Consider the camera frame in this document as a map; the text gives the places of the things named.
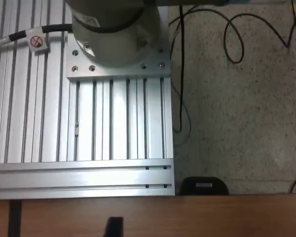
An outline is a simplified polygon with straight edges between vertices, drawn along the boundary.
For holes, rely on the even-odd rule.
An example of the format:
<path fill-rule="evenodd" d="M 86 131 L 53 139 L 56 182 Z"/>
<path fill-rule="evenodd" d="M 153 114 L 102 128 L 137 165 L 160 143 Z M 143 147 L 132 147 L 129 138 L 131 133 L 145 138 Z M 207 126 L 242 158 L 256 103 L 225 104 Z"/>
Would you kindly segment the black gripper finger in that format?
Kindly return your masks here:
<path fill-rule="evenodd" d="M 103 237 L 123 237 L 123 217 L 108 218 Z"/>

